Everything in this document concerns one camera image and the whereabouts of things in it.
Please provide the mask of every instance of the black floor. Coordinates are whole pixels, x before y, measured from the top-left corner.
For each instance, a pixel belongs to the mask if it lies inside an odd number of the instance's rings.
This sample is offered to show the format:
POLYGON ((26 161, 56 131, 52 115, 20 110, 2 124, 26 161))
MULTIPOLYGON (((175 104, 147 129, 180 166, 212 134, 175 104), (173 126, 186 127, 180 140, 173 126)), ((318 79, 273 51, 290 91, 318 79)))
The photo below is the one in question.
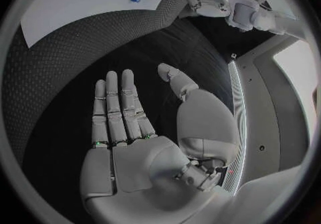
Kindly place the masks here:
POLYGON ((142 105, 159 135, 177 140, 180 101, 157 75, 167 63, 188 74, 200 88, 233 108, 227 64, 187 20, 137 39, 101 58, 70 82, 41 116, 29 140, 24 172, 55 209, 75 223, 92 223, 79 193, 81 165, 91 143, 94 86, 109 70, 130 68, 142 105))

